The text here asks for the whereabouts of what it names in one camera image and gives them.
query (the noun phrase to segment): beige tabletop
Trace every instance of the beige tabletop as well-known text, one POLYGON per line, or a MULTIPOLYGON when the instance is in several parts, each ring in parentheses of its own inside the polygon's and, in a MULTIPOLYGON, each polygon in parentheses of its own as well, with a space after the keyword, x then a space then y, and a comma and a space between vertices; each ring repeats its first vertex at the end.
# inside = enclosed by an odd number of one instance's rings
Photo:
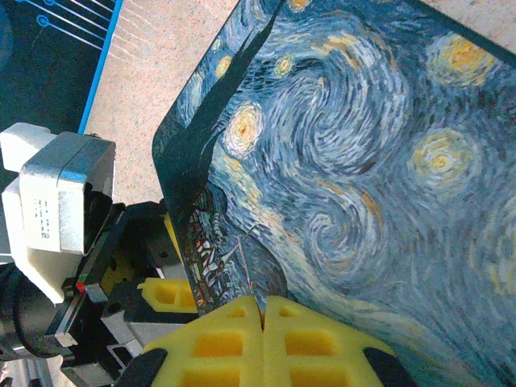
MULTIPOLYGON (((424 0, 516 52, 515 0, 424 0)), ((117 144, 115 200, 162 198, 152 137, 238 0, 124 0, 87 133, 117 144)))

